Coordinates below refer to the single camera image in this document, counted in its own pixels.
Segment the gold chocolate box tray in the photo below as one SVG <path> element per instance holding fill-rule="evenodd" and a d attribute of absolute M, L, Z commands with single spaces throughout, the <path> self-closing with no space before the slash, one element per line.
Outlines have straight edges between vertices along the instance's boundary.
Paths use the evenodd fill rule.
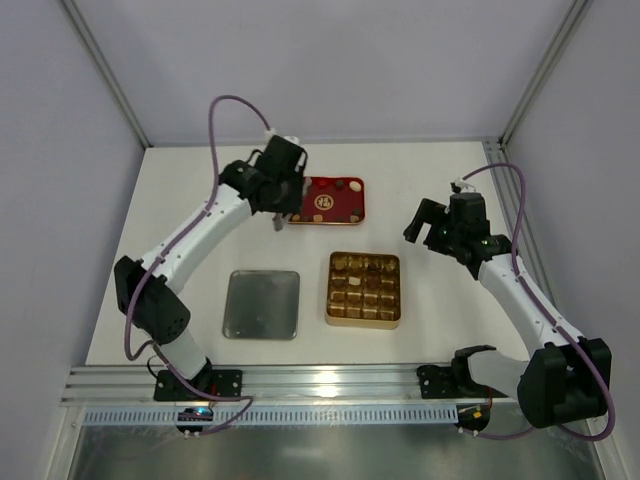
<path fill-rule="evenodd" d="M 395 265 L 387 268 L 384 259 L 393 256 Z M 367 258 L 378 260 L 367 267 Z M 359 277 L 359 285 L 349 277 Z M 329 256 L 326 323 L 335 327 L 395 330 L 401 319 L 401 269 L 396 255 L 333 252 Z"/>

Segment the square metal plate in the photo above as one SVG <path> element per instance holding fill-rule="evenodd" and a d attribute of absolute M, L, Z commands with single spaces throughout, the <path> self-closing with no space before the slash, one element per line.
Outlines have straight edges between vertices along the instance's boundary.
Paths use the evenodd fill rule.
<path fill-rule="evenodd" d="M 236 270 L 229 278 L 223 335 L 232 340 L 293 340 L 299 298 L 295 271 Z"/>

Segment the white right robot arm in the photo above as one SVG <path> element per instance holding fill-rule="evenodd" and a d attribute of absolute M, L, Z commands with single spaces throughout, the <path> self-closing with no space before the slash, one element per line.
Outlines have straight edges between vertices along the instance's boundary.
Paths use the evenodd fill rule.
<path fill-rule="evenodd" d="M 584 336 L 543 295 L 511 240 L 491 233 L 483 196 L 454 193 L 446 205 L 423 199 L 403 232 L 405 240 L 416 242 L 424 226 L 425 246 L 468 269 L 506 313 L 529 355 L 518 361 L 490 345 L 460 349 L 441 381 L 444 387 L 466 397 L 510 397 L 538 429 L 601 416 L 613 424 L 608 345 Z"/>

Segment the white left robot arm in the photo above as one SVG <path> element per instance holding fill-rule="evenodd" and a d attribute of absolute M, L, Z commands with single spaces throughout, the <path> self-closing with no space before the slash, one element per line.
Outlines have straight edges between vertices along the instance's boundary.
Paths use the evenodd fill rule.
<path fill-rule="evenodd" d="M 263 149 L 220 170 L 210 198 L 167 239 L 139 259 L 114 266 L 117 306 L 125 316 L 124 352 L 133 361 L 133 329 L 147 336 L 169 372 L 190 393 L 213 399 L 213 367 L 188 329 L 189 309 L 179 295 L 191 275 L 233 230 L 257 213 L 281 230 L 301 211 L 308 189 L 308 153 L 296 137 L 268 133 Z"/>

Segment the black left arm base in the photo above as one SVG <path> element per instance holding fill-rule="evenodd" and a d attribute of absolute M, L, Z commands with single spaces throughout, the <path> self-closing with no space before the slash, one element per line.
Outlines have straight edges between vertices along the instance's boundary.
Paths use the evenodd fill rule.
<path fill-rule="evenodd" d="M 214 368 L 207 362 L 187 388 L 168 368 L 156 374 L 153 399 L 156 402 L 205 401 L 211 397 L 238 401 L 242 397 L 243 371 Z"/>

